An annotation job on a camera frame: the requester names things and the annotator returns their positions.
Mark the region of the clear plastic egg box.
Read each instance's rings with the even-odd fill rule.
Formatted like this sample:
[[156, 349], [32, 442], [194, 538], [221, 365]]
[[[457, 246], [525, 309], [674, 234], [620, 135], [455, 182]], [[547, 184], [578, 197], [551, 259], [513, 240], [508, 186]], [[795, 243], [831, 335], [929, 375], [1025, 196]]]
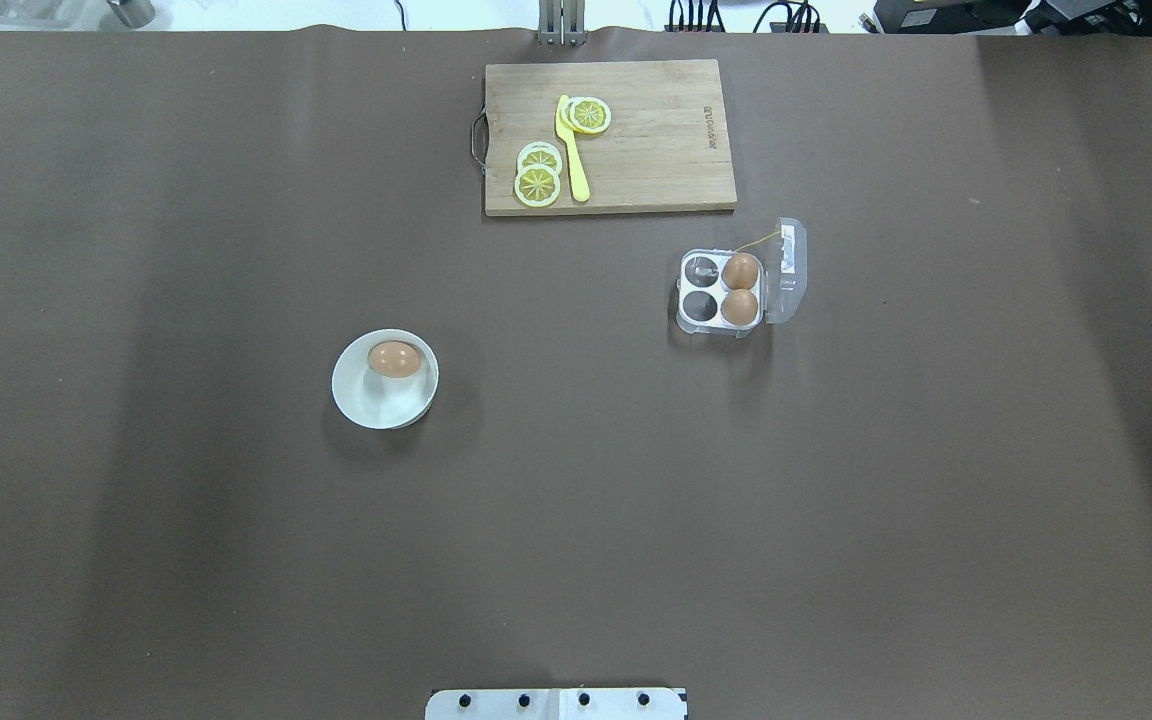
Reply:
[[[691, 249], [679, 260], [675, 323], [687, 334], [721, 334], [746, 338], [761, 325], [790, 323], [808, 288], [809, 233], [799, 219], [781, 217], [776, 232], [736, 249]], [[730, 288], [721, 273], [728, 256], [749, 252], [761, 264], [761, 278], [753, 290], [761, 314], [746, 327], [723, 323], [721, 304]]]

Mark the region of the brown egg from bowl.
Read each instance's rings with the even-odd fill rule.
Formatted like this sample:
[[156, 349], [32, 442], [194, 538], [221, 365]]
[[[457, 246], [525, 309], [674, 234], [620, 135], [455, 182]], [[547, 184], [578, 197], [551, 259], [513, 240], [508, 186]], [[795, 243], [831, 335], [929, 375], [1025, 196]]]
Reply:
[[404, 379], [416, 376], [424, 367], [420, 348], [406, 341], [389, 340], [376, 343], [367, 351], [367, 365], [384, 378]]

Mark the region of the brown egg in box front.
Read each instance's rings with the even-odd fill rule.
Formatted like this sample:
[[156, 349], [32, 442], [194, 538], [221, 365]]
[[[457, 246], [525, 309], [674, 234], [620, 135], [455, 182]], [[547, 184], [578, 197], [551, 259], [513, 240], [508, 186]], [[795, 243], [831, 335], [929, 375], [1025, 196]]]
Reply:
[[759, 319], [761, 306], [755, 291], [732, 290], [723, 297], [719, 313], [723, 316], [723, 323], [732, 324], [733, 327], [746, 327]]

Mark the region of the brown egg in box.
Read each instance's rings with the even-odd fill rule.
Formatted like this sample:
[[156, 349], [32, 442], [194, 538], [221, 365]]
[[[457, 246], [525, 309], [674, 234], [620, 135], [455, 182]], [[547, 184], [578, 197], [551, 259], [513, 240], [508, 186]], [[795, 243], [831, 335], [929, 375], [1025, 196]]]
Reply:
[[749, 252], [735, 252], [728, 256], [721, 279], [730, 290], [753, 290], [761, 278], [761, 264]]
[[732, 290], [723, 297], [719, 313], [723, 316], [723, 323], [732, 324], [733, 327], [746, 327], [759, 319], [761, 306], [755, 291]]

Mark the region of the brown egg in box rear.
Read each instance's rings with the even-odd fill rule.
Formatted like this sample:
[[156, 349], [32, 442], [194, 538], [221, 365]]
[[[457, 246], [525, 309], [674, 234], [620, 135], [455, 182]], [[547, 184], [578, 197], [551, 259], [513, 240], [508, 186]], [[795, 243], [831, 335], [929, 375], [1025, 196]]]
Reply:
[[761, 264], [749, 252], [735, 252], [728, 256], [721, 279], [730, 290], [753, 290], [761, 278]]

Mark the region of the white bowl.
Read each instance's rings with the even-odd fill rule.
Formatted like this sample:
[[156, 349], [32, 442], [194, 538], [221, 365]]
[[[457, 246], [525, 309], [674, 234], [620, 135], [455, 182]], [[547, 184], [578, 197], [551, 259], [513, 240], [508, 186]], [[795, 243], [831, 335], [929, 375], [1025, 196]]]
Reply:
[[[404, 379], [384, 378], [369, 367], [367, 354], [384, 341], [410, 342], [420, 348], [424, 367]], [[340, 353], [332, 370], [332, 397], [340, 414], [358, 427], [394, 430], [410, 427], [429, 414], [438, 389], [440, 369], [433, 347], [402, 329], [371, 331]]]

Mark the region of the upper lemon slice of pair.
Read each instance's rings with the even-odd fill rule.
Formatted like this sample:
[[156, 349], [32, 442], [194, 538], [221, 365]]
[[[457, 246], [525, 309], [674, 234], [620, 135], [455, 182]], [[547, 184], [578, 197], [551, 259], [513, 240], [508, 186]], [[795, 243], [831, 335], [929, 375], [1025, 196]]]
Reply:
[[518, 151], [516, 169], [521, 172], [526, 167], [544, 165], [544, 167], [548, 167], [559, 174], [563, 170], [563, 152], [556, 145], [550, 142], [536, 141], [526, 143], [526, 146]]

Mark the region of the yellow plastic knife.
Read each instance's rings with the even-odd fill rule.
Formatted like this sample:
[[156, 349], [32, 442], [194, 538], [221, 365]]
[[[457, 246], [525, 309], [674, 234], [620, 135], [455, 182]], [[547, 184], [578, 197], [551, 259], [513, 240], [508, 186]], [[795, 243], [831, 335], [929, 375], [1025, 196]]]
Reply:
[[575, 129], [566, 120], [566, 108], [570, 103], [570, 96], [558, 97], [556, 115], [554, 115], [554, 132], [559, 141], [563, 142], [566, 149], [566, 168], [570, 177], [573, 200], [588, 202], [591, 197], [590, 184], [586, 179], [584, 165], [579, 156], [579, 143], [576, 141]]

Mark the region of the wooden cutting board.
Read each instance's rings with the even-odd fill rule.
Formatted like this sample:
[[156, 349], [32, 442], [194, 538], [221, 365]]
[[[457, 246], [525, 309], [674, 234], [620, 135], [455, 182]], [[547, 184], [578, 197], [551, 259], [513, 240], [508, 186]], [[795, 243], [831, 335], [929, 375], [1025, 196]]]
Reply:
[[[515, 194], [516, 158], [535, 141], [564, 150], [556, 131], [562, 97], [596, 97], [611, 109], [602, 132], [575, 135], [590, 196], [573, 199], [573, 181], [563, 179], [558, 200], [530, 209]], [[721, 67], [714, 59], [488, 65], [484, 111], [488, 217], [736, 209]]]

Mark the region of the lemon slice near knife tip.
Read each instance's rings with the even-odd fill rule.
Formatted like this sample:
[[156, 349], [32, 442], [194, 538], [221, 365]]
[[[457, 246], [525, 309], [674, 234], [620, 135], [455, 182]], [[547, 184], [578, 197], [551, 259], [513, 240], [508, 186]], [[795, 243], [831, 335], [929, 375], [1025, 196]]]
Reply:
[[607, 131], [612, 122], [612, 111], [599, 97], [577, 96], [567, 100], [563, 119], [573, 132], [579, 135], [600, 135]]

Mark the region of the aluminium frame post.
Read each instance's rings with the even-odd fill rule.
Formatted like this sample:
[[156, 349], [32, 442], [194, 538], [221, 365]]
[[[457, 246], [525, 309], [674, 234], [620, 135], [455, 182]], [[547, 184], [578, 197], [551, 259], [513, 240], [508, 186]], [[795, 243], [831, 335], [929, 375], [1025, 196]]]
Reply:
[[540, 0], [538, 3], [538, 44], [577, 47], [586, 41], [584, 0]]

